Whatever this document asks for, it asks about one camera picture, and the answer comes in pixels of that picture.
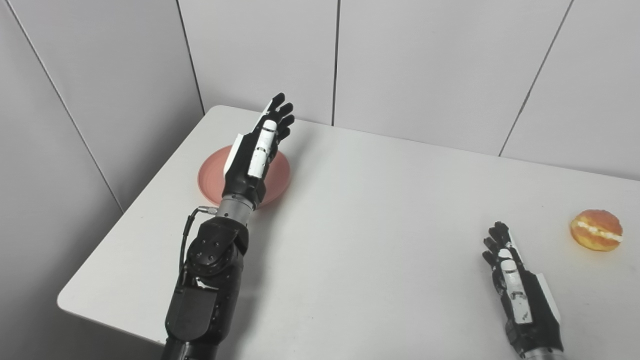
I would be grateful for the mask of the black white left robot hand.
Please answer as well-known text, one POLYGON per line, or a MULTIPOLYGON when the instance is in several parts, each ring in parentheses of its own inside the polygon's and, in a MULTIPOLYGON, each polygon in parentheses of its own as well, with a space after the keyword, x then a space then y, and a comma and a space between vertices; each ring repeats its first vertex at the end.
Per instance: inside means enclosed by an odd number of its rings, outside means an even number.
POLYGON ((223 198, 243 198, 252 209, 263 202, 270 164, 295 122, 293 110, 294 105, 280 92, 267 103, 253 129, 236 136, 223 168, 223 198))

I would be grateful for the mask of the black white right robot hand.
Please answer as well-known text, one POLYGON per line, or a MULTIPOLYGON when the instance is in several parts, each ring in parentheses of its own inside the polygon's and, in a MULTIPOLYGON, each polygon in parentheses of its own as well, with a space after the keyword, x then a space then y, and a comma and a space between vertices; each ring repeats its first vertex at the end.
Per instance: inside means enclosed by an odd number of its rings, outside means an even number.
POLYGON ((483 239, 482 257, 506 316, 505 334, 521 360, 564 360, 557 307, 542 274, 524 266, 510 228, 496 221, 483 239))

